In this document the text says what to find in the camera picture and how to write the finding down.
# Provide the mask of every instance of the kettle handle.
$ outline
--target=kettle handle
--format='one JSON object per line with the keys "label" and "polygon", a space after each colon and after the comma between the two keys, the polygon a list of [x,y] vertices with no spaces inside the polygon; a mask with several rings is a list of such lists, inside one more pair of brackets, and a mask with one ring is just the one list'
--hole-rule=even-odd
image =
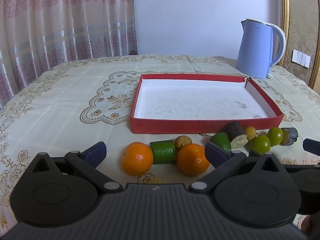
{"label": "kettle handle", "polygon": [[277,26],[275,24],[270,23],[270,26],[273,28],[273,31],[280,38],[280,50],[279,50],[278,55],[275,57],[275,59],[271,61],[270,65],[269,65],[269,70],[270,70],[271,66],[277,64],[281,60],[281,58],[283,57],[283,55],[285,53],[285,49],[286,49],[286,40],[285,40],[284,31],[279,26]]}

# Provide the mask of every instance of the light switch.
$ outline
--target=light switch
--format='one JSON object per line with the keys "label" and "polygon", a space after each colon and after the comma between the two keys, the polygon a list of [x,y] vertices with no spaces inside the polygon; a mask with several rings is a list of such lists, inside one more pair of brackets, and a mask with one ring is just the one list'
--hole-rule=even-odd
{"label": "light switch", "polygon": [[311,57],[307,55],[307,57],[306,57],[306,63],[304,64],[304,66],[307,67],[307,68],[308,68],[309,65],[310,65],[310,59],[311,59]]}
{"label": "light switch", "polygon": [[298,51],[297,50],[293,50],[293,52],[292,52],[292,61],[293,62],[297,62],[297,57],[298,57]]}
{"label": "light switch", "polygon": [[297,56],[297,63],[298,63],[298,64],[301,64],[302,55],[303,55],[303,53],[300,52],[300,51],[298,51],[298,56]]}
{"label": "light switch", "polygon": [[306,60],[307,60],[308,55],[306,54],[302,54],[302,58],[301,58],[301,66],[304,66],[306,64]]}

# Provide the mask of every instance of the green fruit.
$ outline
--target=green fruit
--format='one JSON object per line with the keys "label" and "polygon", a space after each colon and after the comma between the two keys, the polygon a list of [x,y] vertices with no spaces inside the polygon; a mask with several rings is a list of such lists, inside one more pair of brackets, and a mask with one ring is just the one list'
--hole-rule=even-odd
{"label": "green fruit", "polygon": [[247,140],[251,142],[257,136],[257,131],[254,127],[249,126],[244,129],[245,134],[247,135]]}
{"label": "green fruit", "polygon": [[150,142],[153,153],[153,164],[175,163],[176,155],[172,140]]}
{"label": "green fruit", "polygon": [[271,146],[279,145],[283,139],[283,131],[279,127],[272,127],[268,131]]}
{"label": "green fruit", "polygon": [[254,150],[260,154],[264,154],[265,152],[270,151],[270,148],[270,140],[266,135],[259,135],[253,140],[251,144],[251,150]]}
{"label": "green fruit", "polygon": [[231,143],[225,132],[219,132],[210,138],[210,141],[223,148],[225,151],[231,151]]}

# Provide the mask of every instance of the orange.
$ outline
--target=orange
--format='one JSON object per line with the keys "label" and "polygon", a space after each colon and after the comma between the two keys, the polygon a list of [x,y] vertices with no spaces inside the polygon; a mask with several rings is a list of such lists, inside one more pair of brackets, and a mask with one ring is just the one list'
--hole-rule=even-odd
{"label": "orange", "polygon": [[204,156],[204,147],[192,143],[183,146],[178,152],[177,165],[184,174],[195,176],[205,172],[210,163]]}
{"label": "orange", "polygon": [[141,176],[150,170],[152,166],[152,150],[144,143],[130,143],[123,150],[120,163],[127,174],[131,176]]}

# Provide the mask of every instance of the patterned curtain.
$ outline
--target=patterned curtain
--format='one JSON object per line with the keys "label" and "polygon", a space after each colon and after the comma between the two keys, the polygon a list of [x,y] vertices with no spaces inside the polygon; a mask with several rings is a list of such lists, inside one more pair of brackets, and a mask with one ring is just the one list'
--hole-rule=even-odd
{"label": "patterned curtain", "polygon": [[62,62],[136,52],[133,0],[0,0],[0,108]]}

